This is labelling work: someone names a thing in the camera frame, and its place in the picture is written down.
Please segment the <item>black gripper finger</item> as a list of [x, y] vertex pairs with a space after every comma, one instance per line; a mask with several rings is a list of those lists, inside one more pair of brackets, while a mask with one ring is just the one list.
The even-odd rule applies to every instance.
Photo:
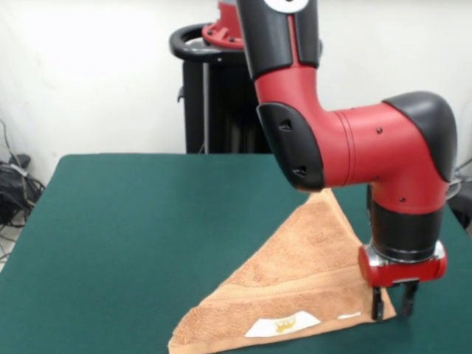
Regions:
[[379, 287], [372, 288], [372, 320], [377, 323], [384, 320], [384, 301]]
[[414, 298], [419, 287], [419, 281], [414, 280], [404, 283], [404, 292], [401, 302], [401, 313], [405, 317], [410, 317], [414, 308]]

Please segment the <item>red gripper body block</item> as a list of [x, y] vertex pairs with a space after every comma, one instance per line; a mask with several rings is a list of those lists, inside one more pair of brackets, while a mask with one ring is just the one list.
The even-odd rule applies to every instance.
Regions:
[[445, 248], [437, 241], [433, 257], [419, 263], [398, 263], [377, 254], [369, 245], [358, 250], [358, 264], [362, 277], [370, 287], [390, 288], [406, 282], [428, 282], [441, 278], [447, 269]]

